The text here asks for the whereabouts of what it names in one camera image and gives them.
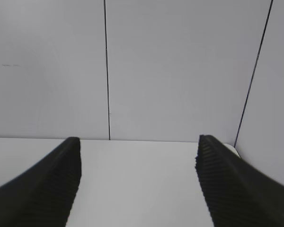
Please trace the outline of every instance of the dark mark on wall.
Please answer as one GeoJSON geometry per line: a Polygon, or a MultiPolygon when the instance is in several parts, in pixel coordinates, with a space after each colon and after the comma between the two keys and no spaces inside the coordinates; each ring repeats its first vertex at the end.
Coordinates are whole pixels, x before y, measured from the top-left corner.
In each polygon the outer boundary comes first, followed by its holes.
{"type": "Polygon", "coordinates": [[[2,66],[5,66],[5,67],[19,67],[20,65],[8,65],[8,64],[2,64],[2,66]]]}

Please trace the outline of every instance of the panel seam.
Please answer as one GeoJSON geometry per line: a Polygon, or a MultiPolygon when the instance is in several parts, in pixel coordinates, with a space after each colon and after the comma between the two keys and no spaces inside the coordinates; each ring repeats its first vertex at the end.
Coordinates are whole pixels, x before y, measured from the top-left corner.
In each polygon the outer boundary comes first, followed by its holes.
{"type": "Polygon", "coordinates": [[[251,79],[250,79],[250,84],[249,84],[247,96],[246,96],[246,99],[245,99],[245,104],[244,104],[244,107],[243,107],[243,112],[242,112],[242,115],[241,115],[240,124],[239,124],[238,131],[237,131],[237,136],[236,136],[235,143],[234,143],[234,148],[236,148],[236,145],[237,145],[239,132],[240,132],[240,129],[241,129],[244,113],[245,113],[245,110],[246,110],[246,105],[247,105],[247,101],[248,101],[251,85],[252,85],[252,82],[254,80],[254,76],[255,76],[255,72],[256,72],[256,68],[257,68],[257,62],[259,60],[259,56],[260,56],[260,53],[261,53],[261,48],[262,48],[262,44],[263,44],[263,40],[264,40],[264,36],[265,36],[265,32],[266,32],[268,21],[269,21],[270,11],[271,11],[273,2],[274,2],[274,0],[271,0],[271,2],[270,2],[270,6],[269,6],[269,10],[268,10],[268,14],[267,14],[267,18],[266,18],[266,22],[265,22],[265,26],[264,26],[264,30],[263,30],[263,34],[262,34],[262,38],[261,38],[261,42],[260,42],[260,46],[259,46],[258,53],[257,53],[256,62],[255,62],[254,69],[253,69],[253,72],[252,72],[252,76],[251,76],[251,79]]]}
{"type": "Polygon", "coordinates": [[[108,138],[110,138],[110,105],[109,105],[109,76],[108,76],[108,54],[107,54],[107,20],[106,20],[106,0],[103,0],[104,5],[104,30],[105,30],[105,57],[106,57],[106,82],[107,82],[107,110],[108,110],[108,138]]]}

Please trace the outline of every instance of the black rubber pad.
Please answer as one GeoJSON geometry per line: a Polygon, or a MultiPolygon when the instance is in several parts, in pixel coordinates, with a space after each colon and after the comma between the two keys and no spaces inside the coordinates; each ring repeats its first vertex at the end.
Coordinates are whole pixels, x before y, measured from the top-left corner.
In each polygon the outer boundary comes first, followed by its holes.
{"type": "Polygon", "coordinates": [[[68,138],[0,187],[0,227],[64,227],[80,179],[80,140],[68,138]]]}
{"type": "Polygon", "coordinates": [[[196,171],[215,227],[284,227],[284,186],[213,136],[200,136],[196,171]]]}

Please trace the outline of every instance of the white table surface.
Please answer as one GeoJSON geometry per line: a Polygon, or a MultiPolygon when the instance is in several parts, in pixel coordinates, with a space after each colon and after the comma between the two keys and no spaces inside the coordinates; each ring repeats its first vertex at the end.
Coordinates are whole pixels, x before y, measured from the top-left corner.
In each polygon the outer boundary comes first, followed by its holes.
{"type": "MultiPolygon", "coordinates": [[[[0,186],[62,141],[0,138],[0,186]]],[[[82,179],[67,227],[213,227],[195,172],[197,147],[81,140],[82,179]]]]}

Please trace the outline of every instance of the white wall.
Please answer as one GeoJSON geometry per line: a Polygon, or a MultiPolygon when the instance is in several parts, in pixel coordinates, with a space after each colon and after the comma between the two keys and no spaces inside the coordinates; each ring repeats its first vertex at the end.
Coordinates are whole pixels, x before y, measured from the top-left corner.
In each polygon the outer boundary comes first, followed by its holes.
{"type": "Polygon", "coordinates": [[[106,0],[112,139],[233,144],[270,0],[106,0]]]}
{"type": "Polygon", "coordinates": [[[284,0],[272,6],[236,148],[284,184],[284,0]]]}
{"type": "Polygon", "coordinates": [[[103,8],[0,0],[0,136],[108,139],[103,8]]]}

